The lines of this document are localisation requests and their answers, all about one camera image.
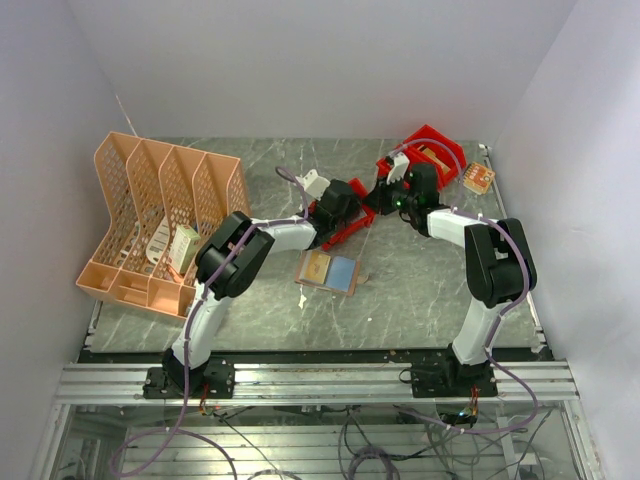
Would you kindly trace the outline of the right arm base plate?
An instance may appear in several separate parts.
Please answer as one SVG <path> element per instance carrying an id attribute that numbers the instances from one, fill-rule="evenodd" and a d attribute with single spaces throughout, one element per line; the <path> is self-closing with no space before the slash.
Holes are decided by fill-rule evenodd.
<path id="1" fill-rule="evenodd" d="M 399 380 L 409 385 L 414 398 L 496 397 L 497 386 L 488 362 L 458 366 L 447 362 L 412 364 L 400 371 Z"/>

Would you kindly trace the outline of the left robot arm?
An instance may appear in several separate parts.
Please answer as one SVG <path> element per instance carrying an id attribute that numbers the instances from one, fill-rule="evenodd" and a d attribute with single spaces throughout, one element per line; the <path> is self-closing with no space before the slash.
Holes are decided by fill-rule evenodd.
<path id="1" fill-rule="evenodd" d="M 196 254 L 196 293 L 187 321 L 162 359 L 168 384 L 182 397 L 203 387 L 212 342 L 233 299 L 255 280 L 271 254 L 326 244 L 359 216 L 361 183 L 332 180 L 312 206 L 288 218 L 255 220 L 236 211 Z"/>

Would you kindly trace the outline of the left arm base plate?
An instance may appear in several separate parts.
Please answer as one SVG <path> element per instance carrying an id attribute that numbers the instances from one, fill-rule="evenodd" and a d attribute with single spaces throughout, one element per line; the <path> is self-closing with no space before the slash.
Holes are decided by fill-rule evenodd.
<path id="1" fill-rule="evenodd" d="M 195 374 L 189 374 L 189 397 L 231 399 L 235 388 L 235 368 L 224 359 L 214 358 Z M 184 397 L 183 372 L 173 379 L 162 367 L 147 371 L 142 396 L 147 400 L 182 399 Z"/>

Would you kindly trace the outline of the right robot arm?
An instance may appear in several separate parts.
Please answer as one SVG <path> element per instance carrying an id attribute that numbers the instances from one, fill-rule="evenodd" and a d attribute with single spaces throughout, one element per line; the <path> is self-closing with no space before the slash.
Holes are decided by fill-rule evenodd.
<path id="1" fill-rule="evenodd" d="M 376 184 L 364 203 L 380 215 L 398 213 L 420 235 L 464 250 L 471 302 L 443 357 L 410 368 L 415 396 L 462 396 L 487 388 L 489 357 L 506 314 L 536 285 L 537 274 L 519 220 L 492 220 L 440 202 L 438 173 L 429 163 L 396 157 L 378 162 Z"/>

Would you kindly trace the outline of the red bin with cards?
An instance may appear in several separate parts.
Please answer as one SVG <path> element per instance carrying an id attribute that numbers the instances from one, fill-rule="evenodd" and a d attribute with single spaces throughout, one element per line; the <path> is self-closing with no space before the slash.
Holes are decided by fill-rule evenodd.
<path id="1" fill-rule="evenodd" d="M 361 181 L 357 178 L 353 178 L 348 182 L 337 179 L 331 180 L 330 186 L 327 188 L 324 194 L 325 193 L 333 195 L 355 193 L 361 199 L 361 210 L 359 211 L 359 214 L 353 220 L 351 220 L 345 228 L 332 235 L 330 238 L 320 238 L 318 236 L 317 202 L 319 200 L 314 200 L 311 203 L 308 220 L 316 230 L 316 236 L 311 244 L 311 247 L 322 248 L 324 251 L 327 251 L 334 245 L 343 243 L 351 235 L 358 232 L 359 230 L 363 228 L 369 228 L 372 225 L 376 214 L 369 207 L 363 204 L 363 200 L 367 196 L 368 192 Z"/>

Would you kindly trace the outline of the brown leather card holder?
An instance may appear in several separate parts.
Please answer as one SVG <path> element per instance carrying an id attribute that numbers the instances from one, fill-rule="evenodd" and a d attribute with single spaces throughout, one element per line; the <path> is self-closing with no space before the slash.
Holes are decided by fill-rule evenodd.
<path id="1" fill-rule="evenodd" d="M 361 270 L 361 262 L 322 250 L 308 250 L 301 255 L 294 281 L 303 286 L 353 296 L 356 287 L 364 285 L 369 275 Z"/>

